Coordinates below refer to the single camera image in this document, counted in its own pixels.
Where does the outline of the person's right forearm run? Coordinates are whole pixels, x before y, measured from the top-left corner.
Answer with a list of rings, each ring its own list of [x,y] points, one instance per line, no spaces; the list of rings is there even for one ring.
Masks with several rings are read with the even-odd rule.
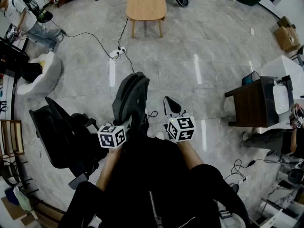
[[[189,169],[193,169],[196,166],[204,164],[189,141],[177,142],[177,146],[184,158],[186,166]]]

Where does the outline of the person's left forearm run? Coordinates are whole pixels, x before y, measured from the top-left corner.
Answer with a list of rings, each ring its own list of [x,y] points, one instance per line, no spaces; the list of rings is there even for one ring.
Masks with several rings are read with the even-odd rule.
[[[111,178],[113,169],[120,158],[120,155],[121,148],[109,150],[105,159],[104,166],[96,183],[96,187],[101,191],[105,191],[106,186]]]

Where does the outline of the dark wooden cabinet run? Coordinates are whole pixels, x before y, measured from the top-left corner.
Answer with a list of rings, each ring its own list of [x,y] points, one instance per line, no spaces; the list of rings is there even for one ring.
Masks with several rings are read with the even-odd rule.
[[[261,76],[258,80],[225,93],[233,97],[236,120],[230,127],[268,128],[281,122],[275,106],[273,88],[277,77]]]

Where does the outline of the white power strip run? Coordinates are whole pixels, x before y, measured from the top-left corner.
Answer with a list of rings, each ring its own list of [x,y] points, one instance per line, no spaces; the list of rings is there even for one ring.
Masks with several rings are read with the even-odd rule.
[[[119,47],[118,49],[112,51],[110,53],[110,58],[112,58],[113,60],[117,59],[120,55],[124,55],[126,52],[126,48],[125,47]]]

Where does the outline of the dark grey backpack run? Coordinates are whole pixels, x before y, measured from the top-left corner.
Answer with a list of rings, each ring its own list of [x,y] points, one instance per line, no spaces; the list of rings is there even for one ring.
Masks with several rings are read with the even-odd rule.
[[[128,75],[120,84],[112,104],[114,123],[121,125],[131,118],[127,133],[138,132],[144,122],[149,78],[143,72]]]

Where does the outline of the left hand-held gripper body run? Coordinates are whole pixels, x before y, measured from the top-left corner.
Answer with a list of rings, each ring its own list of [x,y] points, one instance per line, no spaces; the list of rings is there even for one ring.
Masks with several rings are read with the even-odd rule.
[[[126,142],[125,127],[123,125],[102,125],[97,135],[102,148],[118,149]]]

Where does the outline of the person's black clothing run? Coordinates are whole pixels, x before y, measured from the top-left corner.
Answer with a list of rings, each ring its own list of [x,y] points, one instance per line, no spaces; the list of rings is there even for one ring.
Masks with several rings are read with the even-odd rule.
[[[189,169],[176,142],[139,133],[121,148],[105,191],[80,183],[58,228],[249,228],[220,171]]]

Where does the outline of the white plastic bag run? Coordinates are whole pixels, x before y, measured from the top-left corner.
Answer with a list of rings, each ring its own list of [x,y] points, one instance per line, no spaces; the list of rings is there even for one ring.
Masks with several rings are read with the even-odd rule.
[[[275,85],[273,87],[275,110],[278,115],[289,111],[288,91],[284,85]]]

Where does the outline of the black round stool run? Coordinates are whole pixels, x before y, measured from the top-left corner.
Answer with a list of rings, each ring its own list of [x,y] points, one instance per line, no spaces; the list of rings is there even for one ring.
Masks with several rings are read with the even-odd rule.
[[[39,14],[37,16],[37,21],[39,23],[46,23],[52,20],[53,14],[46,9],[40,9]]]

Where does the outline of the black bag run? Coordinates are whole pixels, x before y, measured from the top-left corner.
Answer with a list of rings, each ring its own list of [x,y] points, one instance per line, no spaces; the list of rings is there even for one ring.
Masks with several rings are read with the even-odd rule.
[[[42,74],[43,67],[40,63],[26,63],[20,67],[20,76],[28,82],[34,82]]]

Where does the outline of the black desk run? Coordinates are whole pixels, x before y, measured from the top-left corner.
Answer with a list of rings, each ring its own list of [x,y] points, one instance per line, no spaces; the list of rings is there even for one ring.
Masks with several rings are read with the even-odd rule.
[[[18,79],[21,66],[26,65],[28,61],[29,57],[25,52],[0,37],[0,74]]]

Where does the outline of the white cabinet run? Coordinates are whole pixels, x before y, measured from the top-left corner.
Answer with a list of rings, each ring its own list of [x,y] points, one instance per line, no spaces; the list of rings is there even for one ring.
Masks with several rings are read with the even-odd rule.
[[[261,76],[281,78],[287,75],[292,80],[294,99],[300,99],[304,96],[304,71],[300,65],[285,56],[279,56],[262,66]]]

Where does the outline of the black office chair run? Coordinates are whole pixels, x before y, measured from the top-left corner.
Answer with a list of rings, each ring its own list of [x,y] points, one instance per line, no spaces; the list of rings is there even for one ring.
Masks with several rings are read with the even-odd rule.
[[[88,181],[90,175],[99,167],[99,162],[109,152],[102,148],[96,133],[89,126],[97,127],[96,120],[86,114],[69,115],[50,97],[47,105],[29,114],[36,128],[51,164],[57,169],[68,168],[75,178],[69,182],[71,189]]]

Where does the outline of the large cardboard box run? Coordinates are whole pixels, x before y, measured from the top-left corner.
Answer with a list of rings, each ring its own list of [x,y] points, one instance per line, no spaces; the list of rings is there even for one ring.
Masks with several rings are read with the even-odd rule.
[[[285,52],[296,51],[301,47],[301,42],[293,27],[279,27],[275,32],[274,36],[280,46]]]

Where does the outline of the wooden rack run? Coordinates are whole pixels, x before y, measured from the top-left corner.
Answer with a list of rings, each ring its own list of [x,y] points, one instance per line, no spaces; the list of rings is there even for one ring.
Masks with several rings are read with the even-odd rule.
[[[21,121],[0,120],[0,160],[23,154]]]

